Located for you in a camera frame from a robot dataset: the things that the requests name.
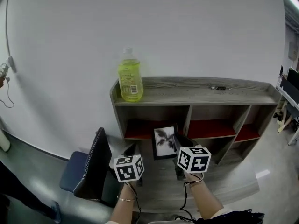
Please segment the chair backrest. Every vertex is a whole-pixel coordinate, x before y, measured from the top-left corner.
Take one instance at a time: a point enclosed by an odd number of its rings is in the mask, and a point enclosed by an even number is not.
[[[104,128],[100,128],[93,140],[85,164],[84,175],[74,189],[74,195],[84,199],[102,200],[109,163],[112,157]]]

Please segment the wrist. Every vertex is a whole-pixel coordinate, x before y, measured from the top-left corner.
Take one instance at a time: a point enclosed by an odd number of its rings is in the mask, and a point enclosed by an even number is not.
[[[185,172],[185,177],[188,182],[193,182],[193,181],[200,181],[203,178],[203,175],[201,173],[198,173],[196,175],[191,175],[191,174]]]
[[[135,194],[133,193],[131,188],[125,184],[123,185],[119,198],[133,200],[135,199]]]

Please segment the black and white cube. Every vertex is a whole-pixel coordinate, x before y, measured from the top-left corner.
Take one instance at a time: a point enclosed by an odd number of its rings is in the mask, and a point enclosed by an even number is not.
[[[205,173],[210,160],[211,153],[206,147],[182,147],[178,154],[178,166],[189,174]]]
[[[140,155],[114,159],[113,166],[118,182],[139,180],[144,172],[144,166]]]

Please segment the forearm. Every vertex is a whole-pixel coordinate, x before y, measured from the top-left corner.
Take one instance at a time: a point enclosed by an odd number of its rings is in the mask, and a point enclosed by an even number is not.
[[[132,190],[127,185],[124,185],[119,198],[126,200],[134,200],[135,196]],[[118,200],[110,217],[110,221],[114,221],[119,224],[131,224],[133,206],[134,202],[125,202]]]
[[[196,178],[189,177],[188,180],[195,181]],[[190,188],[203,219],[210,219],[216,212],[223,208],[223,205],[210,192],[204,181],[191,184]]]

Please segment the wire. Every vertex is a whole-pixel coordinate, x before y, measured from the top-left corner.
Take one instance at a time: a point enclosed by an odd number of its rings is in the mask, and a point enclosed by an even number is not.
[[[193,223],[195,223],[195,222],[196,222],[196,219],[191,215],[190,212],[188,212],[186,209],[184,209],[184,207],[186,206],[186,203],[187,203],[187,197],[188,197],[188,194],[187,194],[187,186],[190,185],[190,184],[193,184],[193,183],[199,183],[199,182],[201,182],[201,181],[204,179],[204,174],[201,173],[201,175],[202,175],[201,178],[198,177],[198,176],[196,176],[196,175],[194,175],[194,174],[190,174],[190,175],[192,175],[192,176],[194,176],[194,177],[197,177],[197,178],[198,178],[198,181],[185,182],[185,183],[183,184],[183,188],[184,188],[184,191],[185,191],[185,199],[184,199],[184,204],[183,204],[183,206],[179,209],[180,211],[185,211],[186,213],[188,213],[188,215],[190,216],[190,219],[189,219],[189,218],[186,218],[186,217],[183,217],[183,216],[177,216],[177,217],[175,217],[175,220],[179,218],[179,219],[181,219],[181,220],[183,220],[183,221],[188,221],[188,222],[193,222]]]
[[[8,11],[8,0],[6,0],[6,10],[5,10],[5,35],[6,35],[6,48],[8,56],[10,56],[10,49],[8,44],[8,33],[7,33],[7,11]]]
[[[139,206],[138,197],[137,197],[137,192],[136,192],[135,188],[133,188],[133,186],[132,186],[131,183],[129,183],[129,182],[125,182],[125,184],[132,190],[132,192],[134,193],[135,198],[136,198],[137,207],[138,207],[138,209],[139,209],[138,217],[137,217],[137,219],[136,219],[136,221],[135,221],[135,224],[137,224],[138,221],[139,221],[139,219],[140,219],[140,213],[141,213],[141,207]]]
[[[13,106],[7,106],[2,99],[0,99],[0,102],[2,102],[5,105],[5,107],[7,107],[7,108],[13,108],[14,107],[14,102],[9,97],[9,82],[7,81],[7,79],[6,79],[6,82],[7,82],[7,97],[10,100],[10,102],[13,104]]]

